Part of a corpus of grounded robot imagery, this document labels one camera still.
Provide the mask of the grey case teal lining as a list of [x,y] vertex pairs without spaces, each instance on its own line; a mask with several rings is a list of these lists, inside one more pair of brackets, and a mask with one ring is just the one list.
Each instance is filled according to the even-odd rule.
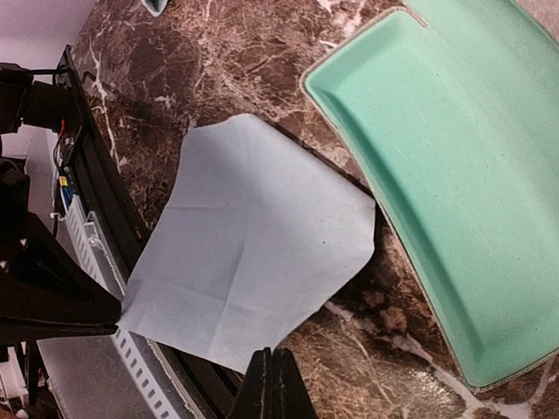
[[514,1],[409,1],[302,89],[354,156],[466,383],[558,350],[558,44]]

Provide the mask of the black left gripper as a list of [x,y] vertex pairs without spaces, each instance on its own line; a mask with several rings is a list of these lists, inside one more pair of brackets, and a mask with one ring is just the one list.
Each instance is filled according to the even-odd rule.
[[29,189],[30,177],[2,159],[1,345],[114,334],[93,309],[103,290],[28,211]]

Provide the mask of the light blue cleaning cloth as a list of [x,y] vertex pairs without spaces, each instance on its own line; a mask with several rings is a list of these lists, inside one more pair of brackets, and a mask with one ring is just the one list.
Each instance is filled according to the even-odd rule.
[[192,128],[121,328],[244,372],[374,251],[375,201],[255,115]]

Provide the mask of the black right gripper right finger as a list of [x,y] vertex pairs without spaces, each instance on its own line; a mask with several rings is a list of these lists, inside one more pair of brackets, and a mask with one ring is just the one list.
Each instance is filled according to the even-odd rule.
[[272,418],[315,419],[314,406],[289,349],[273,351]]

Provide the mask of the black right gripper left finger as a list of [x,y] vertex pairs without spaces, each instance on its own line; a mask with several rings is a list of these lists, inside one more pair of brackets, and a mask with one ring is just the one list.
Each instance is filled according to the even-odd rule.
[[273,417],[273,356],[265,347],[251,358],[241,388],[228,415],[231,419]]

